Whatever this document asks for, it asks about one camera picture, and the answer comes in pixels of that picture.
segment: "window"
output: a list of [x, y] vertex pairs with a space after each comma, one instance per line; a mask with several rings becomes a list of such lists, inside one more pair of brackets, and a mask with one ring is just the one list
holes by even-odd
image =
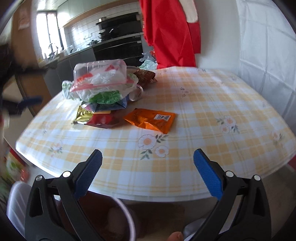
[[49, 45], [52, 43], [53, 51], [60, 53], [62, 51], [62, 43], [57, 24], [56, 12], [39, 12], [36, 17], [37, 34], [42, 51], [42, 56], [49, 57], [52, 49]]

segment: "screw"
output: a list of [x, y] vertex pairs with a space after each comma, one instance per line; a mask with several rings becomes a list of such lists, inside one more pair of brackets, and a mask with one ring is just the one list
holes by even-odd
[[65, 171], [63, 173], [63, 177], [69, 177], [70, 175], [71, 175], [71, 172], [69, 172], [69, 171]]
[[256, 181], [260, 181], [260, 180], [261, 180], [261, 177], [258, 176], [258, 175], [255, 175], [255, 176], [254, 176], [254, 179], [255, 179]]
[[42, 179], [42, 176], [41, 175], [38, 175], [37, 177], [36, 177], [36, 181], [40, 181]]
[[232, 171], [227, 171], [226, 172], [226, 176], [227, 177], [233, 177], [234, 176], [234, 173]]

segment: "white tile backsplash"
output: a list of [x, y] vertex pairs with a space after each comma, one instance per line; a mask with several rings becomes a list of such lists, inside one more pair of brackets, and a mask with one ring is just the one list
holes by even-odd
[[99, 13], [96, 13], [88, 18], [85, 18], [81, 21], [79, 21], [76, 24], [73, 24], [72, 26], [65, 28], [65, 37], [67, 45], [74, 45], [76, 48], [84, 49], [86, 47], [89, 47], [87, 45], [91, 40], [100, 40], [99, 36], [100, 33], [99, 27], [96, 25], [96, 23], [99, 21], [99, 18], [107, 17], [107, 18], [113, 18], [117, 17], [123, 14], [128, 14], [132, 12], [140, 12], [141, 8], [139, 3], [130, 3], [121, 5], [118, 7], [114, 7]]

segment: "blue package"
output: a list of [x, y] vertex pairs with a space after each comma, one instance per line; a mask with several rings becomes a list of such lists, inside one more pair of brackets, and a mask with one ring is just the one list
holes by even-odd
[[114, 104], [98, 104], [98, 103], [87, 103], [82, 102], [81, 106], [84, 109], [99, 112], [99, 111], [105, 111], [105, 110], [119, 110], [119, 109], [125, 109], [128, 102], [127, 102], [128, 96], [123, 98], [122, 100], [114, 103]]

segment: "yellow checkered tablecloth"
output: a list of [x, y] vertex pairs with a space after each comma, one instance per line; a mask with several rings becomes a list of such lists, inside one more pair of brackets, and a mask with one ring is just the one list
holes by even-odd
[[181, 201], [210, 196], [193, 164], [201, 148], [238, 177], [265, 177], [296, 154], [296, 140], [281, 116], [235, 75], [219, 70], [156, 70], [158, 83], [130, 102], [134, 108], [177, 114], [168, 135], [128, 122], [114, 129], [72, 125], [79, 102], [55, 96], [17, 141], [17, 150], [58, 177], [94, 149], [103, 165], [90, 190], [129, 200]]

